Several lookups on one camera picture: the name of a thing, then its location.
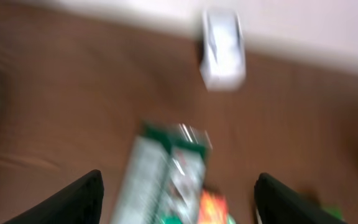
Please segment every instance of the orange object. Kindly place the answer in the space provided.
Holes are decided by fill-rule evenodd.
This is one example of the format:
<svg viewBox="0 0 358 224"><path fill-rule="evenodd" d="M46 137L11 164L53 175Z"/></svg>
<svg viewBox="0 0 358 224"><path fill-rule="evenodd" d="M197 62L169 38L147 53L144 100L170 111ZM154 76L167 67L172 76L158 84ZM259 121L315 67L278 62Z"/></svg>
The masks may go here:
<svg viewBox="0 0 358 224"><path fill-rule="evenodd" d="M227 205L223 196L203 191L198 224L226 224Z"/></svg>

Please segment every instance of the black object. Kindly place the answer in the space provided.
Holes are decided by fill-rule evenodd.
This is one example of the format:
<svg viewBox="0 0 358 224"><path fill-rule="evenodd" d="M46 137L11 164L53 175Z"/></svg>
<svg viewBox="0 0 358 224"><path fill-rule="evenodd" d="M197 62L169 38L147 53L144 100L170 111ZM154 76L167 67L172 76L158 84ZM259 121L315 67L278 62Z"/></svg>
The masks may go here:
<svg viewBox="0 0 358 224"><path fill-rule="evenodd" d="M263 224L345 224L266 173L259 175L254 198Z"/></svg>
<svg viewBox="0 0 358 224"><path fill-rule="evenodd" d="M98 224L104 187L99 170L92 170L50 198L9 220L16 223Z"/></svg>

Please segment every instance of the white wall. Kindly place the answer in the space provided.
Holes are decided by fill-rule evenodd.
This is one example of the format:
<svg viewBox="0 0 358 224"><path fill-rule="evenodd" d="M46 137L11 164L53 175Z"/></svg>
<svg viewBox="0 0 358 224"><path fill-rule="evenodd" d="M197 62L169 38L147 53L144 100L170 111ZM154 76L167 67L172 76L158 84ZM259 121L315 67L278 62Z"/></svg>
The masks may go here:
<svg viewBox="0 0 358 224"><path fill-rule="evenodd" d="M45 1L80 14L190 36L202 8L227 7L239 13L248 48L358 70L358 0Z"/></svg>

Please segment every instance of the white object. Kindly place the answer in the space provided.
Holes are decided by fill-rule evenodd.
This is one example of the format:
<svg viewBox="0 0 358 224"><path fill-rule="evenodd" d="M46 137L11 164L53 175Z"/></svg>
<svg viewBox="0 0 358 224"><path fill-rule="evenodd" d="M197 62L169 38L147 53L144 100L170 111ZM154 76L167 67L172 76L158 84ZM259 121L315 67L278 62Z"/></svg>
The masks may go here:
<svg viewBox="0 0 358 224"><path fill-rule="evenodd" d="M207 89L238 89L246 77L246 56L237 14L226 9L205 11L203 35L200 71Z"/></svg>

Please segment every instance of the brown surface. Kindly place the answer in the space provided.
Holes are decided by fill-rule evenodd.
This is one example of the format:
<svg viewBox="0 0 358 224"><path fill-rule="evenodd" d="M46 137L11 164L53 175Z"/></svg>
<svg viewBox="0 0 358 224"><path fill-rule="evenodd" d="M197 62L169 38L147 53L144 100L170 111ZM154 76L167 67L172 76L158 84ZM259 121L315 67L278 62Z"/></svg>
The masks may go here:
<svg viewBox="0 0 358 224"><path fill-rule="evenodd" d="M358 223L358 77L247 54L245 86L207 93L192 41L13 4L0 5L0 223L91 169L113 210L144 118L209 132L206 181L238 223L269 172Z"/></svg>

